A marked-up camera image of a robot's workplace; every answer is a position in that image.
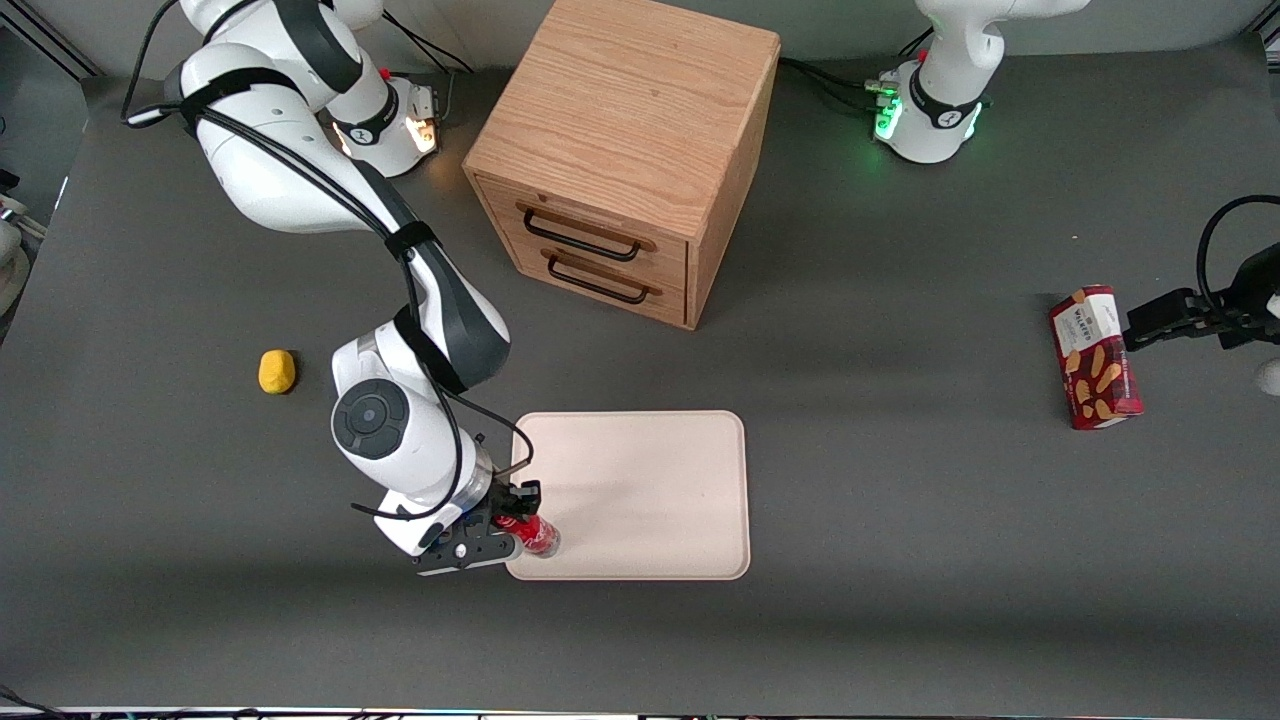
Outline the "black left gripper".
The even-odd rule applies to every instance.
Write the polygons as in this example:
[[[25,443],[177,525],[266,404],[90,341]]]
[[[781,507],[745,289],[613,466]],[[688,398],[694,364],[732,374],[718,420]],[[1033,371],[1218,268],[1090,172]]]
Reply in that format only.
[[[1244,329],[1233,325],[1222,334],[1222,348],[1252,342],[1279,345],[1277,292],[1279,243],[1274,243],[1245,259],[1222,291],[1222,307]],[[1194,340],[1224,331],[1210,302],[1189,288],[1172,290],[1132,309],[1128,322],[1124,345],[1130,354],[1170,340]]]

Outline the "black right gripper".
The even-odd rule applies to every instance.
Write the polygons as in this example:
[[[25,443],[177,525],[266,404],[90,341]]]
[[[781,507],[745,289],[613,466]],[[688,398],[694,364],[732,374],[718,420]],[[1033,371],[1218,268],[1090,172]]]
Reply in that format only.
[[[515,515],[538,515],[541,483],[527,480],[492,486],[484,500],[453,521],[425,548],[426,561],[509,561],[517,539],[498,525],[513,525]]]

